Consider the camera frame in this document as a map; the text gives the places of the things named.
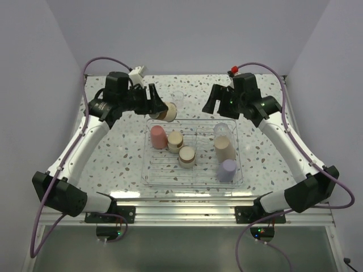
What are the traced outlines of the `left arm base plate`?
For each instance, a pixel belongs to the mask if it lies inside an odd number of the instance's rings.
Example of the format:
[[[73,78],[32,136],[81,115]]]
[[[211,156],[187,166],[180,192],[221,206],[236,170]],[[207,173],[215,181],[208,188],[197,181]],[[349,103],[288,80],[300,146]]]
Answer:
[[[85,223],[93,224],[116,224],[128,223],[133,224],[136,217],[135,206],[117,206],[116,210],[105,214],[98,212],[87,212],[85,215]]]

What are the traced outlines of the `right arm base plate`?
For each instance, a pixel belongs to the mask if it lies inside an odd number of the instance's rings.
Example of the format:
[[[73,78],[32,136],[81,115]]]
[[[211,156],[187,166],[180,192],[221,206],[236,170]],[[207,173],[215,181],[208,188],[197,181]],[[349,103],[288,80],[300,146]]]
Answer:
[[[254,221],[257,221],[261,218],[265,218],[267,216],[272,216],[278,213],[283,213],[283,210],[276,211],[273,213],[266,213],[266,212],[257,212],[253,210],[252,206],[235,206],[234,207],[234,214],[235,220],[237,224],[251,224]],[[272,223],[275,222],[277,224],[284,224],[286,223],[285,215],[279,215],[274,218],[270,218],[268,220],[262,221],[262,223]]]

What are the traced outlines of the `clear glass mug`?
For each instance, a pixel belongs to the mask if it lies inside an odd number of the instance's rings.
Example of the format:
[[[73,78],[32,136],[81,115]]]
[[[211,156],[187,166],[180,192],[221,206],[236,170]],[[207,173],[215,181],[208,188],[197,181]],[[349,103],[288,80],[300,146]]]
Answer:
[[[175,91],[171,94],[172,102],[178,107],[182,108],[184,103],[184,93],[182,91]]]

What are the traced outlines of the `pink cup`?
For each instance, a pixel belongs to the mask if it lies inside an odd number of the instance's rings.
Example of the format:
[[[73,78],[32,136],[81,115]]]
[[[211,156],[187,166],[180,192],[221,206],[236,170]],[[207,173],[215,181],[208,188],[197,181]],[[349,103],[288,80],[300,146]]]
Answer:
[[[167,134],[159,125],[155,125],[150,130],[151,144],[156,149],[163,149],[167,146]]]

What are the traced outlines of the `clear glass tumbler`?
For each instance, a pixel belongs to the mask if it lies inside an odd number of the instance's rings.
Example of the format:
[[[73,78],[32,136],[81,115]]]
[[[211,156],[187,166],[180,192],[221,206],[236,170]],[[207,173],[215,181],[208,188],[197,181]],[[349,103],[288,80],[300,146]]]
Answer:
[[[213,128],[213,133],[215,137],[226,136],[230,140],[230,142],[233,139],[232,131],[230,130],[228,124],[224,122],[216,124]]]

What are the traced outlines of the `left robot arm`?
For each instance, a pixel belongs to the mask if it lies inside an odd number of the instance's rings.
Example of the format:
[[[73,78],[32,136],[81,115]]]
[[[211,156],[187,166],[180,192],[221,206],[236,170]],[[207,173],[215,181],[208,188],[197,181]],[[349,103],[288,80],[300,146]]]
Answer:
[[[98,213],[105,222],[118,215],[115,199],[109,195],[88,194],[78,188],[81,173],[99,142],[124,112],[159,114],[168,110],[154,84],[143,84],[143,67],[128,74],[110,72],[105,86],[87,103],[81,123],[71,141],[44,173],[36,172],[32,183],[41,204],[62,214],[76,217]]]

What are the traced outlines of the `steel cup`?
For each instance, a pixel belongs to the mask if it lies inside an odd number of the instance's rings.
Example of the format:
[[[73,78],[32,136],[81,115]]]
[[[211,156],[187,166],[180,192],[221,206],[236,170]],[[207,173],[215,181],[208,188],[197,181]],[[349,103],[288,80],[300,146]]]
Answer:
[[[173,122],[177,116],[177,106],[172,102],[165,102],[165,104],[168,107],[166,111],[157,114],[150,114],[149,117],[154,120]]]
[[[184,146],[184,137],[181,132],[172,131],[167,136],[168,149],[173,154],[178,154],[180,149]]]
[[[196,162],[196,152],[191,146],[183,146],[179,151],[179,164],[184,169],[192,169]]]

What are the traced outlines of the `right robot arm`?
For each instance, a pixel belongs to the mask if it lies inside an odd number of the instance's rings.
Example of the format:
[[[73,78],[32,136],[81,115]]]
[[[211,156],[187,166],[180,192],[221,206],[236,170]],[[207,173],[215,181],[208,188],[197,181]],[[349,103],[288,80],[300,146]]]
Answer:
[[[285,190],[267,193],[254,200],[253,216],[266,222],[273,213],[292,209],[301,213],[329,198],[335,187],[332,177],[338,178],[334,166],[326,167],[301,141],[296,131],[285,126],[282,107],[273,96],[261,95],[254,74],[232,77],[225,87],[214,84],[203,112],[217,112],[222,117],[238,119],[242,114],[268,137],[287,163],[296,184]]]

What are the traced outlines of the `purple cup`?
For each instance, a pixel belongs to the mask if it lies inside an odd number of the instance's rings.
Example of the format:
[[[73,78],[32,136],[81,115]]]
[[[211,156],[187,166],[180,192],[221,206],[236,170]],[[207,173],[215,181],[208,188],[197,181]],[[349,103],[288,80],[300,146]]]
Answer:
[[[217,178],[219,182],[232,182],[237,171],[237,164],[235,160],[224,160],[218,167]]]

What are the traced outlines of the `tall beige cup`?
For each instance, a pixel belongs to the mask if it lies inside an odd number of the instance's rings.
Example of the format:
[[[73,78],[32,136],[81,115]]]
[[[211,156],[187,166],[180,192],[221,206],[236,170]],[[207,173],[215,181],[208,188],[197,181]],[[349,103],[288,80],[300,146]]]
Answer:
[[[225,160],[235,160],[236,152],[235,148],[228,139],[227,136],[218,136],[214,139],[214,148],[216,157],[219,163],[223,163]]]

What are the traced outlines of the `steel cup back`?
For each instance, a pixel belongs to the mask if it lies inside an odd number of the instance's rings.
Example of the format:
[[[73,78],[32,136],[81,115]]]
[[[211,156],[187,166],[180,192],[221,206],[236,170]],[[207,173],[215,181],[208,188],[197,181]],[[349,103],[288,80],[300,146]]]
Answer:
[[[173,122],[177,116],[177,106],[172,102],[165,102],[165,104],[168,107],[166,111],[157,114],[150,114],[149,117],[154,120]]]

